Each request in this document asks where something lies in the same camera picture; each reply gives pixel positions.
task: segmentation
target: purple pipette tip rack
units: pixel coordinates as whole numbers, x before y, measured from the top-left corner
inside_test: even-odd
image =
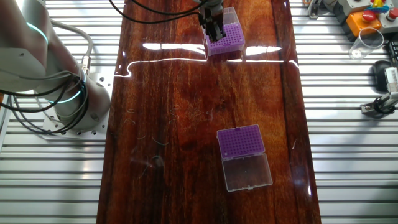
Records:
[[[217,131],[223,159],[263,153],[264,143],[258,125]]]
[[[226,37],[217,42],[211,42],[206,35],[208,47],[208,56],[242,50],[244,45],[244,36],[240,23],[225,24],[224,31]]]

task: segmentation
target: wood grain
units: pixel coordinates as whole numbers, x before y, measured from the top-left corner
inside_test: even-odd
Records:
[[[194,5],[141,2],[169,12]],[[240,60],[206,58],[195,16],[123,20],[97,223],[320,223],[289,3],[224,6],[243,27]],[[130,1],[124,12],[164,18]],[[252,124],[274,183],[227,192],[216,132]]]

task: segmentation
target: pipette tip box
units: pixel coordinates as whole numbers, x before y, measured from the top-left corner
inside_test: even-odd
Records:
[[[272,184],[258,125],[217,131],[228,192]]]
[[[208,56],[243,50],[243,31],[234,7],[224,9],[223,28],[226,37],[217,42],[212,42],[209,36],[205,35]]]

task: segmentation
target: black cable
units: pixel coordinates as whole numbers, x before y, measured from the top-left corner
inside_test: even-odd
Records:
[[[374,110],[375,110],[376,112],[378,112],[378,113],[380,113],[380,114],[391,114],[392,112],[394,112],[394,111],[396,110],[396,107],[395,107],[395,106],[392,106],[392,107],[390,107],[390,110],[389,110],[389,111],[387,111],[387,112],[382,111],[382,110],[380,109],[380,107],[379,107],[379,100],[380,100],[380,98],[376,98],[376,99],[373,101],[373,108],[374,108]]]
[[[20,117],[18,116],[18,114],[16,113],[16,111],[12,111],[12,113],[14,114],[14,116],[16,117],[16,119],[18,120],[18,122],[21,123],[21,125],[23,125],[23,126],[24,126],[25,128],[27,128],[29,131],[32,131],[32,132],[34,132],[34,133],[37,133],[37,134],[57,134],[57,133],[64,133],[64,132],[69,131],[69,130],[71,130],[72,128],[74,128],[74,127],[84,118],[84,116],[86,115],[86,112],[87,112],[87,110],[88,110],[88,98],[87,98],[87,100],[85,101],[85,98],[86,98],[86,95],[88,94],[88,91],[87,91],[86,86],[85,86],[85,84],[84,84],[83,82],[82,82],[82,84],[81,84],[81,89],[80,89],[80,91],[82,92],[82,94],[81,94],[81,102],[82,102],[82,103],[85,103],[85,102],[86,102],[86,103],[85,103],[85,104],[86,104],[85,110],[84,110],[83,112],[79,112],[79,113],[77,114],[77,116],[75,116],[75,118],[74,118],[73,120],[71,120],[67,125],[65,125],[63,128],[60,128],[60,129],[58,129],[58,130],[56,130],[56,131],[47,131],[47,130],[44,130],[44,129],[42,129],[42,128],[36,126],[35,124],[31,123],[31,122],[25,117],[25,115],[24,115],[23,113],[21,113],[21,116],[24,118],[25,122],[28,122],[31,126],[37,128],[37,129],[39,129],[39,130],[41,130],[41,131],[34,130],[34,129],[28,127],[28,125],[24,124],[24,122],[20,119]],[[16,99],[15,96],[14,96],[14,101],[15,101],[17,107],[19,108],[19,104],[18,104],[17,99]]]
[[[62,83],[61,85],[55,87],[52,90],[46,91],[44,93],[36,93],[36,94],[25,94],[25,93],[14,93],[14,92],[10,92],[10,91],[6,91],[6,90],[0,90],[0,93],[3,94],[7,94],[7,95],[11,95],[11,96],[21,96],[21,97],[38,97],[38,96],[47,96],[48,94],[51,94],[59,89],[61,89],[61,87],[63,87],[65,85],[65,83]]]
[[[3,106],[3,107],[5,107],[5,108],[7,108],[7,109],[9,109],[9,110],[14,110],[14,111],[18,111],[18,112],[24,112],[24,113],[39,113],[39,112],[43,112],[43,111],[46,111],[46,110],[48,110],[48,109],[54,107],[59,101],[61,101],[61,99],[62,99],[64,93],[66,92],[66,90],[67,90],[69,84],[70,84],[72,81],[73,81],[73,78],[70,78],[67,82],[65,82],[65,83],[64,83],[65,86],[63,87],[62,92],[61,92],[61,94],[59,95],[59,97],[58,97],[52,104],[46,106],[45,108],[41,108],[41,109],[37,109],[37,110],[27,110],[27,109],[18,109],[18,108],[15,108],[15,107],[13,107],[13,106],[6,105],[6,104],[4,104],[4,103],[0,103],[0,105]]]
[[[183,12],[161,12],[161,11],[157,11],[157,10],[155,10],[155,9],[151,9],[151,8],[149,8],[149,7],[145,6],[145,5],[143,5],[143,4],[139,3],[139,2],[137,2],[136,0],[131,0],[131,1],[134,2],[134,3],[136,3],[136,4],[137,4],[139,7],[141,7],[141,8],[144,8],[144,9],[146,9],[146,10],[148,10],[148,11],[155,12],[155,13],[158,13],[158,14],[161,14],[161,15],[166,15],[166,16],[184,15],[184,14],[186,14],[186,13],[193,12],[193,11],[195,11],[196,9],[199,9],[199,8],[202,7],[204,4],[206,4],[206,2],[208,2],[208,0],[204,0],[203,2],[201,2],[201,3],[200,3],[199,5],[197,5],[196,7],[193,7],[193,8],[191,8],[191,9],[186,10],[186,11],[183,11]]]
[[[176,19],[181,19],[181,18],[183,18],[183,17],[187,17],[187,16],[191,16],[191,15],[195,15],[195,14],[198,15],[199,21],[203,21],[203,16],[202,16],[199,12],[191,12],[191,13],[188,13],[188,14],[185,14],[185,15],[182,15],[182,16],[177,16],[177,17],[173,17],[173,18],[170,18],[170,19],[165,19],[165,20],[162,20],[162,21],[150,21],[150,22],[148,22],[148,21],[138,21],[138,20],[136,20],[136,19],[133,19],[133,18],[131,18],[131,17],[125,15],[123,12],[121,12],[121,11],[114,5],[114,3],[112,2],[112,0],[109,0],[109,3],[111,3],[111,5],[113,6],[113,8],[114,8],[120,15],[122,15],[124,18],[126,18],[126,19],[128,19],[128,20],[130,20],[130,21],[132,21],[132,22],[137,22],[137,23],[141,23],[141,24],[159,24],[159,23],[162,23],[162,22],[169,22],[169,21],[173,21],[173,20],[176,20]]]

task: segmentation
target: clear plastic cup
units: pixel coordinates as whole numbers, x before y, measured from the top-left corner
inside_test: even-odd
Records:
[[[349,50],[349,57],[354,60],[362,60],[374,49],[378,49],[384,43],[384,37],[375,28],[364,28],[359,32],[358,38]]]

